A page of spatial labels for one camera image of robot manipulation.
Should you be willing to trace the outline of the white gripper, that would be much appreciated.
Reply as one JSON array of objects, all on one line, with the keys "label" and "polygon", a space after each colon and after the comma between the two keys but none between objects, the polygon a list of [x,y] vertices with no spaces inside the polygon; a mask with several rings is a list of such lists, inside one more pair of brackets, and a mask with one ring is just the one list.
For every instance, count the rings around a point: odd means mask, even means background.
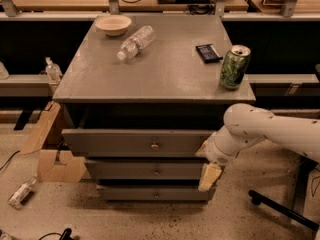
[{"label": "white gripper", "polygon": [[202,143],[195,155],[206,158],[210,162],[203,165],[199,180],[198,190],[205,192],[221,175],[222,168],[220,166],[225,166],[235,156],[231,137],[214,132]]}]

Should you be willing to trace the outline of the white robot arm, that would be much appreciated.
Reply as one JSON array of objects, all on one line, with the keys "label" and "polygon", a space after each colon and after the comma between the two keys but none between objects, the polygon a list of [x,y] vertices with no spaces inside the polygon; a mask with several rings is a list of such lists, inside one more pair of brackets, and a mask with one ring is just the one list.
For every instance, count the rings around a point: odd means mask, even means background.
[{"label": "white robot arm", "polygon": [[211,134],[196,152],[209,163],[202,167],[198,190],[208,191],[222,174],[222,169],[241,150],[264,140],[281,145],[320,163],[320,121],[276,116],[269,110],[244,103],[230,106],[223,117],[223,127]]}]

